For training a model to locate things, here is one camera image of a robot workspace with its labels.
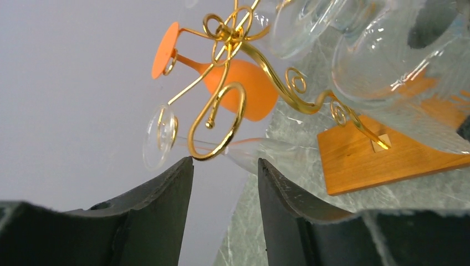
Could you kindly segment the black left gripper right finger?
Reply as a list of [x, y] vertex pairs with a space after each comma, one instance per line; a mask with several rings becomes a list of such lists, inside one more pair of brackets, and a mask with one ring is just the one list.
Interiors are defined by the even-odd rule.
[[335, 207], [258, 160], [269, 265], [468, 265], [469, 211]]

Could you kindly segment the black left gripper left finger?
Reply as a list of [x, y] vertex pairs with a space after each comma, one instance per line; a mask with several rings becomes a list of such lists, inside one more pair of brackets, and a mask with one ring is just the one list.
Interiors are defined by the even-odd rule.
[[2, 265], [178, 265], [193, 160], [92, 208], [1, 202]]

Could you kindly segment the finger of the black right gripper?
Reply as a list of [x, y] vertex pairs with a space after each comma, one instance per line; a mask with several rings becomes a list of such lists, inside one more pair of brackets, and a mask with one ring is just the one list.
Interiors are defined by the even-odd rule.
[[429, 51], [406, 92], [432, 122], [431, 140], [469, 141], [469, 1], [426, 1], [407, 44]]

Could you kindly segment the clear small glass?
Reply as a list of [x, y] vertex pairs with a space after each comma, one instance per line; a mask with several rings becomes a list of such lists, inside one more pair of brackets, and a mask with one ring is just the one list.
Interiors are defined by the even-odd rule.
[[335, 95], [351, 108], [433, 149], [469, 154], [469, 141], [432, 141], [429, 117], [407, 94], [428, 50], [407, 44], [426, 1], [281, 1], [269, 21], [273, 54], [303, 52], [327, 29], [340, 33], [331, 63]]

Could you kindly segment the gold wire glass rack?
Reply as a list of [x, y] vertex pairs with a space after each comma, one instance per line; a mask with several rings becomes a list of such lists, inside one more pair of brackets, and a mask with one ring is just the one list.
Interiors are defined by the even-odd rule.
[[[179, 55], [224, 67], [214, 94], [197, 115], [186, 137], [178, 135], [172, 104], [164, 103], [149, 124], [144, 157], [159, 167], [173, 145], [186, 146], [205, 161], [229, 156], [247, 171], [260, 157], [292, 171], [320, 163], [320, 182], [331, 196], [469, 166], [469, 154], [439, 151], [378, 122], [343, 103], [334, 93], [331, 63], [340, 33], [327, 29], [302, 53], [282, 59], [269, 45], [273, 7], [281, 1], [234, 2], [232, 13], [203, 19], [201, 32], [184, 28]], [[262, 68], [278, 100], [260, 121], [245, 119], [245, 89], [223, 85], [230, 61]]]

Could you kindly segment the orange plastic goblet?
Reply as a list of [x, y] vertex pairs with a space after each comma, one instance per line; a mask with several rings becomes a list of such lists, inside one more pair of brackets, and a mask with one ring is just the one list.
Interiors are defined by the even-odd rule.
[[[223, 66], [216, 66], [205, 74], [210, 63], [198, 63], [179, 55], [176, 49], [176, 43], [180, 33], [183, 31], [185, 31], [185, 29], [180, 28], [178, 22], [174, 22], [169, 26], [156, 52], [151, 76], [153, 79], [157, 79], [160, 75], [168, 75], [173, 69], [173, 66], [168, 69], [165, 68], [169, 61], [172, 60], [172, 63], [182, 63], [194, 69], [200, 74], [200, 77], [168, 101], [169, 105], [194, 87], [200, 80], [204, 82], [208, 92], [214, 94], [224, 72]], [[245, 60], [232, 59], [223, 85], [235, 81], [239, 82], [245, 89], [246, 101], [243, 117], [256, 122], [268, 116], [276, 105], [278, 93], [262, 68]]]

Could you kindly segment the clear wine glass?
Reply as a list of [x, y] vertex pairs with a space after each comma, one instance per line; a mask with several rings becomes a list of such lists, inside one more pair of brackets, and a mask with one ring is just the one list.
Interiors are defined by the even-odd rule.
[[199, 0], [184, 0], [184, 5], [187, 9], [192, 9], [198, 4]]

